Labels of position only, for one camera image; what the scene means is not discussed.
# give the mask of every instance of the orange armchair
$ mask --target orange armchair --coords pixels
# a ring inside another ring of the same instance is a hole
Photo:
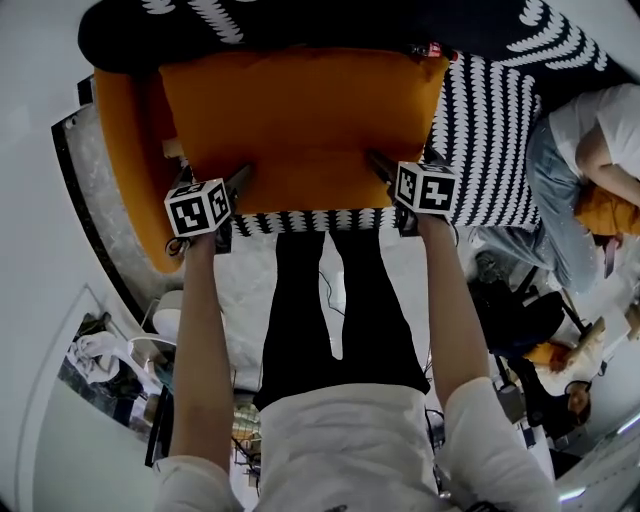
[[[174,272],[180,262],[164,251],[173,238],[164,198],[180,167],[162,149],[176,130],[160,75],[139,79],[96,69],[95,82],[107,151],[133,228],[153,266]]]
[[[173,237],[164,198],[179,139],[198,181],[251,163],[240,214],[390,206],[366,153],[417,161],[449,61],[384,51],[291,48],[215,54],[147,77],[96,70],[113,172],[141,245],[160,272]]]

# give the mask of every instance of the black pants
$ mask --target black pants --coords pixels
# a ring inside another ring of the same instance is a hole
[[[380,255],[377,231],[331,235],[344,264],[347,292],[343,357],[331,353],[322,314],[318,264],[324,233],[278,237],[278,283],[263,353],[263,409],[281,398],[350,383],[397,384],[429,391]]]

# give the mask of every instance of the black and white striped blanket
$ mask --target black and white striped blanket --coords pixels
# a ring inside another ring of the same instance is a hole
[[[535,119],[586,90],[630,81],[542,0],[102,0],[85,14],[79,34],[94,65],[133,75],[234,47],[397,48],[433,40],[461,51],[430,136],[462,175],[453,223],[534,227],[524,158]],[[246,216],[234,229],[369,225],[395,225],[393,210]]]

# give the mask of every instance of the person in white shirt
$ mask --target person in white shirt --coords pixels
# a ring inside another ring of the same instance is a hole
[[[582,187],[591,181],[640,207],[640,86],[585,93],[552,112],[533,130],[526,166],[539,228],[478,228],[472,243],[549,270],[563,288],[584,293],[598,263],[593,236],[574,217]]]
[[[560,510],[553,483],[517,440],[489,380],[488,354],[449,226],[423,216],[434,383],[444,405],[440,498],[427,436],[429,386],[387,277],[377,232],[332,233],[343,259],[343,358],[331,355],[318,289],[324,235],[280,235],[264,347],[262,512]],[[186,255],[170,457],[156,464],[156,512],[237,512],[233,390],[212,260]]]

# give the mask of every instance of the orange cushion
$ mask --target orange cushion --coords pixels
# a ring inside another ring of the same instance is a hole
[[[367,150],[417,161],[445,58],[290,48],[234,52],[160,70],[185,156],[199,180],[255,172],[241,213],[384,207]]]
[[[583,190],[576,217],[595,235],[640,235],[640,209],[600,187]]]

